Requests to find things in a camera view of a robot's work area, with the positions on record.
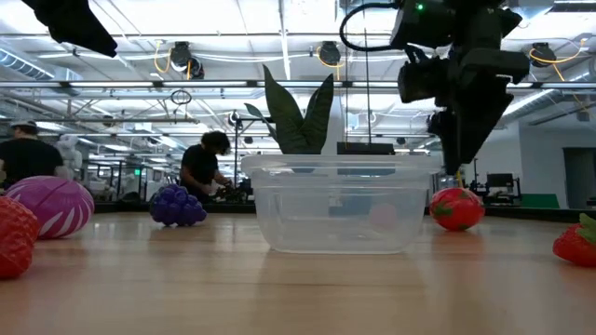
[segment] wooden tabletop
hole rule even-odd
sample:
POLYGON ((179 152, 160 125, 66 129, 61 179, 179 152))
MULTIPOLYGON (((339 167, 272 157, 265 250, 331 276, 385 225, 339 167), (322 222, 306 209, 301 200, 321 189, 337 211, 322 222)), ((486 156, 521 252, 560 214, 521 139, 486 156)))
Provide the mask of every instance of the wooden tabletop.
POLYGON ((252 215, 96 215, 0 282, 0 334, 591 335, 596 270, 551 254, 564 228, 428 221, 400 255, 296 255, 270 251, 252 215))

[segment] person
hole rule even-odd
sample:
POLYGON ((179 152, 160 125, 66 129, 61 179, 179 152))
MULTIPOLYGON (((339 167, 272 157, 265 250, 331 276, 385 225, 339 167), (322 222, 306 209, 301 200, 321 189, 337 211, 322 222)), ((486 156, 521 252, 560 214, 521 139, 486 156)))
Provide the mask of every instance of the person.
POLYGON ((10 125, 14 139, 0 143, 0 189, 29 177, 56 176, 68 178, 58 149, 37 138, 35 121, 18 121, 10 125))
POLYGON ((180 185, 201 203, 209 202, 213 181, 230 186, 232 182, 219 171, 216 154, 227 154, 230 140, 221 131, 205 133, 201 143, 186 149, 180 172, 180 185))

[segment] white wall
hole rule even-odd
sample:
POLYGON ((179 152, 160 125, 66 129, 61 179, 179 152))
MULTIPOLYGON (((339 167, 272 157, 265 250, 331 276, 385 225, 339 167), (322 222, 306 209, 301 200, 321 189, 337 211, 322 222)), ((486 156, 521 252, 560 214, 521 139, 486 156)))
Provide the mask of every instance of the white wall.
MULTIPOLYGON (((522 150, 518 123, 507 125, 506 129, 493 130, 476 154, 478 182, 486 182, 487 173, 513 173, 513 178, 522 180, 522 150)), ((466 165, 466 183, 474 180, 474 165, 466 165)))
POLYGON ((523 194, 556 194, 561 208, 567 207, 563 148, 596 148, 591 129, 520 129, 523 194))

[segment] purple striped ball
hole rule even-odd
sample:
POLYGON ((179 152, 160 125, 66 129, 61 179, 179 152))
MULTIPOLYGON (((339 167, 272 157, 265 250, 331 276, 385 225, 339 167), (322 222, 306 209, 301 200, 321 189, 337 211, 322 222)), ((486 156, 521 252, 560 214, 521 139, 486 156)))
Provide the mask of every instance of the purple striped ball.
POLYGON ((6 196, 35 214, 41 239, 75 233, 87 224, 95 210, 93 197, 81 184, 58 177, 24 179, 12 185, 6 196))

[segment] clear plastic container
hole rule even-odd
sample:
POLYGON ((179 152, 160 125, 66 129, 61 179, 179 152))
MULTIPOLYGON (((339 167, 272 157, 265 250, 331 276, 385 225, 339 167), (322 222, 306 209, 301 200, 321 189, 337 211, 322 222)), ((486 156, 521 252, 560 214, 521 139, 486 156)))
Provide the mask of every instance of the clear plastic container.
POLYGON ((398 253, 418 235, 438 157, 256 155, 251 176, 264 239, 297 253, 398 253))

